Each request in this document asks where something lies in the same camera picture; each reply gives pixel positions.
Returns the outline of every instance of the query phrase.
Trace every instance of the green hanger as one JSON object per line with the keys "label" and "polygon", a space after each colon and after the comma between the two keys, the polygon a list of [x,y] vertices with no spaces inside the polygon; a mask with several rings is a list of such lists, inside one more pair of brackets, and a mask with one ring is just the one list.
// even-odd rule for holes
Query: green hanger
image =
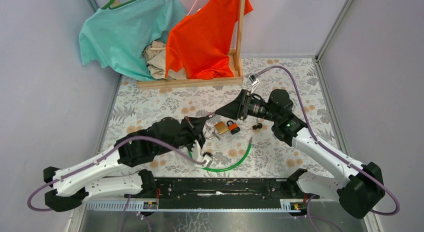
{"label": "green hanger", "polygon": [[108,2],[105,6],[103,6],[101,9],[102,9],[102,10],[106,10],[106,9],[113,10],[113,9],[117,9],[117,8],[119,8],[119,7],[122,7],[122,6],[124,6],[124,5],[128,5],[129,3],[132,3],[132,2],[137,1],[137,0],[130,0],[130,1],[128,1],[128,2],[122,3],[122,4],[120,4],[120,5],[117,5],[117,6],[113,7],[113,8],[111,8],[111,5],[114,3],[114,1],[115,1],[115,0],[109,0],[109,2]]}

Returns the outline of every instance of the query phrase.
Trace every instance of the floral tablecloth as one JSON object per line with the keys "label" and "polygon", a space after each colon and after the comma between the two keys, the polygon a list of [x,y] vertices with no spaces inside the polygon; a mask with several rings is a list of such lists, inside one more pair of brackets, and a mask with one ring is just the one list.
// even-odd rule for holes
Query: floral tablecloth
{"label": "floral tablecloth", "polygon": [[[184,116],[200,117],[234,100],[241,89],[250,88],[247,76],[268,66],[282,65],[292,72],[300,90],[302,102],[314,131],[327,142],[336,146],[330,116],[321,93],[314,64],[311,58],[244,58],[242,59],[245,76],[244,85],[206,86],[168,89],[139,89],[137,81],[124,77],[118,91],[112,116],[105,134],[102,150],[115,144],[116,140],[143,128],[163,117],[181,120]],[[266,101],[272,90],[280,88],[288,91],[294,101],[293,112],[303,118],[294,87],[289,76],[281,69],[271,70],[260,78],[255,91]],[[208,124],[213,126],[228,119],[215,116]],[[301,151],[277,140],[272,131],[272,123],[261,121],[262,129],[252,130],[256,119],[249,117],[237,124],[241,131],[235,135],[229,132],[220,136],[220,140],[208,140],[204,151],[211,152],[211,168],[225,168],[236,163],[246,152],[249,139],[253,137],[248,157],[238,167],[227,172],[208,172],[195,167],[185,158],[174,152],[157,156],[153,162],[120,171],[111,176],[135,173],[141,169],[151,170],[155,177],[232,177],[232,178],[286,178],[298,168],[329,176],[326,169]]]}

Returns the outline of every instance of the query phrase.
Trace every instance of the beige cloth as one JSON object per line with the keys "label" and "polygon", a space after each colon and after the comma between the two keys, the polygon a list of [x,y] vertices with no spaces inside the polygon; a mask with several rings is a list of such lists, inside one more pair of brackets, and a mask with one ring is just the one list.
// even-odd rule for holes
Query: beige cloth
{"label": "beige cloth", "polygon": [[159,40],[154,40],[146,49],[143,51],[143,57],[146,59],[147,69],[150,71],[150,75],[157,79],[166,80],[185,80],[187,74],[185,71],[176,73],[173,70],[169,70],[168,77],[165,78],[165,53],[167,45]]}

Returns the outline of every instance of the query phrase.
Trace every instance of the white wall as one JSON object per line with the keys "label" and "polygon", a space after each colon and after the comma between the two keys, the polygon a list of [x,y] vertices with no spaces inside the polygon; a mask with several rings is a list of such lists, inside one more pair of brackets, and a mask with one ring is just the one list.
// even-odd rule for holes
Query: white wall
{"label": "white wall", "polygon": [[[97,0],[100,7],[109,0]],[[195,0],[180,0],[189,10]],[[209,0],[199,0],[197,11]],[[250,0],[244,19],[245,56],[316,55],[346,0]]]}
{"label": "white wall", "polygon": [[[0,0],[0,231],[61,232],[69,212],[34,212],[43,169],[95,153],[118,74],[81,65],[86,0]],[[33,204],[45,208],[44,192]]]}
{"label": "white wall", "polygon": [[423,1],[356,0],[322,59],[352,155],[378,164],[400,201],[380,217],[385,232],[424,228]]}

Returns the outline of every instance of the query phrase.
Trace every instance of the wooden frame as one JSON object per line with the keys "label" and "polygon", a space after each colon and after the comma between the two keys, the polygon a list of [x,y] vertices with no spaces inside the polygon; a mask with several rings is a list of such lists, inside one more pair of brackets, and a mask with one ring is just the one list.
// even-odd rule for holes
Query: wooden frame
{"label": "wooden frame", "polygon": [[[118,6],[119,0],[115,0],[113,6]],[[200,86],[229,86],[229,85],[242,85],[243,84],[243,68],[241,48],[242,48],[242,31],[243,20],[245,15],[246,0],[240,0],[238,8],[238,26],[237,26],[237,40],[235,49],[230,49],[229,68],[234,74],[234,77],[226,78],[213,78],[210,80],[204,79],[178,79],[178,80],[153,80],[153,81],[137,81],[137,86],[140,89],[161,89],[161,88],[178,88],[178,87],[200,87]]]}

